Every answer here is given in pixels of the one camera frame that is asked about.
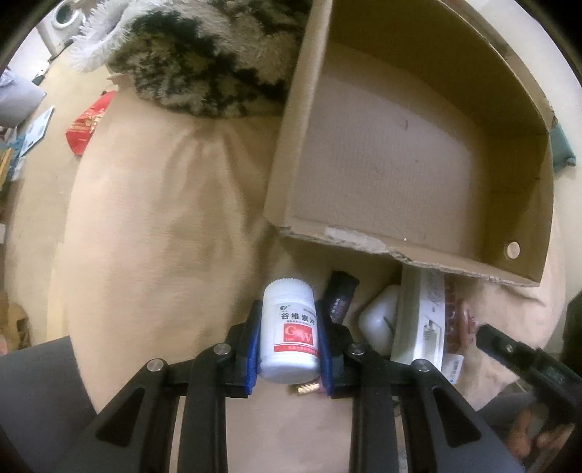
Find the white appliance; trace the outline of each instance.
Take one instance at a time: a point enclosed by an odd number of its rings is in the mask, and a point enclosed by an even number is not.
[[[79,32],[85,20],[83,11],[75,6],[75,0],[63,0],[37,25],[37,30],[47,45],[51,56],[58,56],[67,41]]]

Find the fluffy blanket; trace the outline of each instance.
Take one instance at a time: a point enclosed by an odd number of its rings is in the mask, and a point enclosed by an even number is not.
[[[105,0],[73,66],[129,74],[141,98],[203,117],[282,112],[311,0]]]

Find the white bottle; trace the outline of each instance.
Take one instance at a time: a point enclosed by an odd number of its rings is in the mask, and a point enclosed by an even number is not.
[[[388,286],[364,309],[358,321],[366,341],[383,356],[392,351],[399,291],[397,284]]]
[[[278,279],[265,289],[258,374],[281,384],[320,374],[313,291],[299,279]]]

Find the beige tablecloth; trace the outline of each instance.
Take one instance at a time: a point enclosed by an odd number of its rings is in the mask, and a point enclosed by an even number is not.
[[[123,87],[114,98],[82,158],[61,247],[70,335],[98,410],[149,359],[222,341],[275,278],[300,277],[317,296],[333,269],[358,277],[351,326],[398,282],[394,260],[282,239],[264,220],[279,124],[176,114]],[[564,303],[562,259],[554,228],[540,288],[465,280],[462,293],[481,322],[543,345]],[[480,408],[511,380],[475,348],[459,389]],[[347,471],[350,401],[259,382],[227,410],[232,471]]]

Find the metal bolt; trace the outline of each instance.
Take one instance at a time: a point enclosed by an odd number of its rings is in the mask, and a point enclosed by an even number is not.
[[[355,356],[363,355],[365,352],[365,348],[362,343],[350,343],[347,350]]]
[[[148,371],[160,371],[164,367],[164,360],[159,358],[151,359],[147,362],[146,368]]]
[[[217,343],[214,345],[214,352],[217,355],[228,355],[230,353],[230,345],[228,343]]]
[[[432,364],[430,363],[430,361],[422,358],[415,359],[410,364],[410,366],[417,369],[418,371],[422,371],[423,373],[430,371],[432,368]]]

